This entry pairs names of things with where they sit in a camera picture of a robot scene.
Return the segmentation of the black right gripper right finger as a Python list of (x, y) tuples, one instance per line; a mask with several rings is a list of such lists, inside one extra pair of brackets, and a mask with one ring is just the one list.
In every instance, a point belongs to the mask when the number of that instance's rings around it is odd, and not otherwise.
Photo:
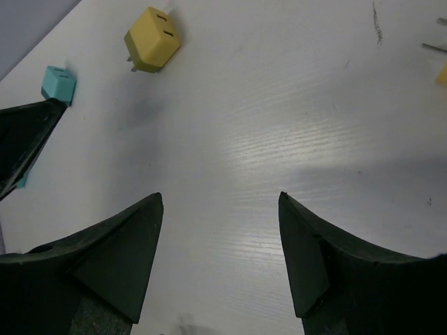
[(279, 229), (295, 315), (306, 334), (445, 334), (446, 256), (369, 243), (287, 193)]

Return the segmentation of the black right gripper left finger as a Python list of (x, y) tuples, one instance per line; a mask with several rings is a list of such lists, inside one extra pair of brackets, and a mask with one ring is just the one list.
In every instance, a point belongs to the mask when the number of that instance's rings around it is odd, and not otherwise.
[(1, 256), (2, 334), (129, 334), (163, 219), (160, 193), (27, 253)]

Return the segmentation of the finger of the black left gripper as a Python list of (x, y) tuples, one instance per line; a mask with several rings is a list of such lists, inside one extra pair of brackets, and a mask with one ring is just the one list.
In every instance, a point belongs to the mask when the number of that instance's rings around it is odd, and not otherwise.
[(1, 111), (1, 199), (28, 175), (66, 109), (50, 98)]

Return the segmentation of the yellow two-port USB charger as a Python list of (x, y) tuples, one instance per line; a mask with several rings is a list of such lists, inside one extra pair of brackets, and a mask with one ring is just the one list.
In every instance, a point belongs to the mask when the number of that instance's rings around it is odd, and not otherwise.
[(132, 72), (159, 72), (180, 49), (181, 40), (168, 14), (145, 9), (124, 36)]

